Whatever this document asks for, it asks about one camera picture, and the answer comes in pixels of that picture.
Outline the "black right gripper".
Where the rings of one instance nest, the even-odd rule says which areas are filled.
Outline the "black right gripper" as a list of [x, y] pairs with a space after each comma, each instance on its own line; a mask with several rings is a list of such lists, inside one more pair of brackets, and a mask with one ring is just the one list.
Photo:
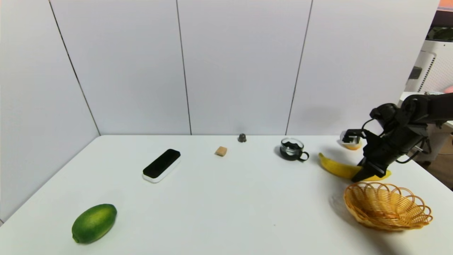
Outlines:
[[368, 130], [364, 134], [367, 145], [363, 149], [359, 171], [351, 178], [354, 183], [373, 176], [385, 176], [390, 164], [426, 139], [426, 130], [393, 130], [383, 137]]

